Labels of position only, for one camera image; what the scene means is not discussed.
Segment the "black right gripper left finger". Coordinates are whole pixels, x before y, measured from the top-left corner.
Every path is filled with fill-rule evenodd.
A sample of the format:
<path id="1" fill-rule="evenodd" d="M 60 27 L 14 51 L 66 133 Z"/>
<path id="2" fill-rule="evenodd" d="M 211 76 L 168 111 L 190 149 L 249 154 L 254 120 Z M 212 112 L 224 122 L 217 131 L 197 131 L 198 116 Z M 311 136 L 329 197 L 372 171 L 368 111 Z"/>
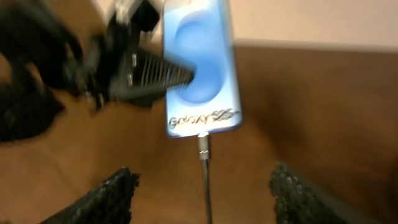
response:
<path id="1" fill-rule="evenodd" d="M 123 167 L 41 224 L 129 224 L 140 175 Z"/>

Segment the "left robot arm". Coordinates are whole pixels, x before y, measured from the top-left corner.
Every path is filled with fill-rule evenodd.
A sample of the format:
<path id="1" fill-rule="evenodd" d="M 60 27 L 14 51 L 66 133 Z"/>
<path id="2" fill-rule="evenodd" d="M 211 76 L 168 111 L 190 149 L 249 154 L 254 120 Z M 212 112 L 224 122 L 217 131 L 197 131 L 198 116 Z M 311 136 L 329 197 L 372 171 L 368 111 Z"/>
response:
<path id="1" fill-rule="evenodd" d="M 160 12 L 149 1 L 114 1 L 103 32 L 83 49 L 45 1 L 1 2 L 1 55 L 10 79 L 1 82 L 1 141 L 36 137 L 52 125 L 63 90 L 93 101 L 94 113 L 112 101 L 150 107 L 174 86 L 190 84 L 196 67 L 140 45 Z"/>

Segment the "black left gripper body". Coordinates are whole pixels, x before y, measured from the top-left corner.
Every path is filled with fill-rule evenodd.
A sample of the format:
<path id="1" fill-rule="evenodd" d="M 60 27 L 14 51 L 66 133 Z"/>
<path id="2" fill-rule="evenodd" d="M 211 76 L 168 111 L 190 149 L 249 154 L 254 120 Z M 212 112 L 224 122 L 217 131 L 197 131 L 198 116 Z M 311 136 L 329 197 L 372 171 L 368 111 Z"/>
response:
<path id="1" fill-rule="evenodd" d="M 139 45 L 141 34 L 153 31 L 159 20 L 160 14 L 150 1 L 114 2 L 106 30 L 91 38 L 83 64 L 85 93 L 94 98 L 96 111 L 114 101 L 109 99 L 108 88 L 123 55 L 142 48 Z M 161 97 L 121 102 L 151 108 Z"/>

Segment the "blue Galaxy smartphone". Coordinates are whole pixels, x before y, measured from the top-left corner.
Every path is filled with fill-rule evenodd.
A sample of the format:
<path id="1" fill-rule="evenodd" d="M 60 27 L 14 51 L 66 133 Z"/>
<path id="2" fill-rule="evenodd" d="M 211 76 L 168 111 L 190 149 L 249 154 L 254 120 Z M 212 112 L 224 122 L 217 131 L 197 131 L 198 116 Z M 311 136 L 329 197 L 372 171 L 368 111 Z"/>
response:
<path id="1" fill-rule="evenodd" d="M 166 130 L 170 137 L 222 132 L 242 123 L 227 1 L 166 1 L 163 50 L 165 58 L 195 67 L 192 82 L 167 90 Z"/>

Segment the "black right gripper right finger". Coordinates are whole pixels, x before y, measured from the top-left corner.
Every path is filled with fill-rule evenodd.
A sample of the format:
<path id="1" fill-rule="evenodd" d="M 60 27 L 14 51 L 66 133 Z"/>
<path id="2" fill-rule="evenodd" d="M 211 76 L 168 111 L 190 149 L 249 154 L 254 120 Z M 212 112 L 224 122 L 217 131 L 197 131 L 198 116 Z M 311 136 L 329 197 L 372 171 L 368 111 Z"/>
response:
<path id="1" fill-rule="evenodd" d="M 277 224 L 381 224 L 382 222 L 331 196 L 278 162 L 269 188 L 275 199 Z"/>

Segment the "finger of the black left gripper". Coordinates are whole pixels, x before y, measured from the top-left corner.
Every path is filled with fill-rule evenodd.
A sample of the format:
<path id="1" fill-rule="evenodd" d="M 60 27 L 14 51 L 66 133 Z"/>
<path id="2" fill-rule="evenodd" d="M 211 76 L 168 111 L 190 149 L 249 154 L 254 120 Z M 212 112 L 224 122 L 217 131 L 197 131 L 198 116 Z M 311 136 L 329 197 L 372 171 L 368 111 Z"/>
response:
<path id="1" fill-rule="evenodd" d="M 138 48 L 126 52 L 109 83 L 109 99 L 133 102 L 164 95 L 175 86 L 187 86 L 196 66 L 180 58 L 163 58 Z"/>

